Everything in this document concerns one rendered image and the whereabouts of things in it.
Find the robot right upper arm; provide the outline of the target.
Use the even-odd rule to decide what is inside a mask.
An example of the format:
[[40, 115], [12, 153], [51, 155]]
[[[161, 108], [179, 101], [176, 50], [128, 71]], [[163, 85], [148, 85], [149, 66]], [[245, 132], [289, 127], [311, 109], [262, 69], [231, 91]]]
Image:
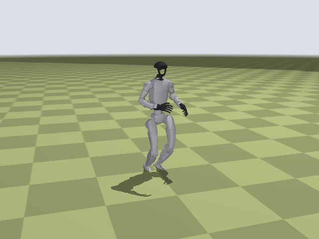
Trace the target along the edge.
[[145, 97], [147, 96], [149, 90], [153, 87], [154, 81], [147, 81], [144, 83], [143, 90], [141, 92], [141, 95], [139, 98], [143, 98], [145, 100]]

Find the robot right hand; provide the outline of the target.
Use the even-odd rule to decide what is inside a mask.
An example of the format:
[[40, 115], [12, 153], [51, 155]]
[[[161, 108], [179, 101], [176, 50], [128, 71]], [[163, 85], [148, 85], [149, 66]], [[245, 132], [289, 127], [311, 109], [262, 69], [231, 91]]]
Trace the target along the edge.
[[[169, 105], [170, 103], [163, 103], [163, 104], [157, 104], [157, 108], [156, 109], [154, 109], [154, 110], [161, 110], [161, 111], [165, 111], [165, 112], [168, 112], [168, 113], [170, 113], [169, 111], [171, 111], [172, 112], [172, 110], [173, 110], [173, 108], [171, 108], [171, 107], [173, 107], [172, 105]], [[170, 107], [169, 107], [170, 106]], [[172, 109], [172, 110], [170, 110], [170, 109], [168, 109], [168, 108], [170, 108], [170, 109]], [[169, 110], [169, 111], [167, 111], [167, 110]]]

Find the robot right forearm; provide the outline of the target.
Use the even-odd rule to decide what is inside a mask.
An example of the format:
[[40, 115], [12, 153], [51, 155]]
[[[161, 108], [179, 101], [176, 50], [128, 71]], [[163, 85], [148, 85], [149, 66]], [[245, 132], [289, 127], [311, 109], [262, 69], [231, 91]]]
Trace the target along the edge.
[[145, 108], [154, 110], [157, 108], [157, 104], [151, 104], [148, 101], [144, 100], [143, 98], [139, 98], [139, 103], [144, 106]]

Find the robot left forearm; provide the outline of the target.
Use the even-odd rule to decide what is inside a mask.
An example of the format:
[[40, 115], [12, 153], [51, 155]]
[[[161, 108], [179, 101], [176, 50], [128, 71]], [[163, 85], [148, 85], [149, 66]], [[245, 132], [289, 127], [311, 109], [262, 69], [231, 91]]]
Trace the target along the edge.
[[[177, 95], [176, 95], [176, 98], [174, 98], [173, 101], [177, 104], [178, 107], [180, 107], [179, 104], [181, 104], [182, 102], [179, 100], [179, 98], [177, 97]], [[182, 103], [182, 104], [183, 104], [183, 103]], [[180, 108], [180, 109], [181, 109], [181, 108]]]

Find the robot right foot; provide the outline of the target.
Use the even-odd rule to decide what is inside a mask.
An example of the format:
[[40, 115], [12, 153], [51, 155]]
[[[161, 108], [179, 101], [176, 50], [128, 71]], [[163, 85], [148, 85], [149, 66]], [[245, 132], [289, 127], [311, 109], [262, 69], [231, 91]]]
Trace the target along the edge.
[[143, 165], [143, 168], [144, 168], [145, 170], [147, 170], [147, 171], [151, 171], [150, 166], [145, 167], [145, 163], [144, 163], [144, 165]]

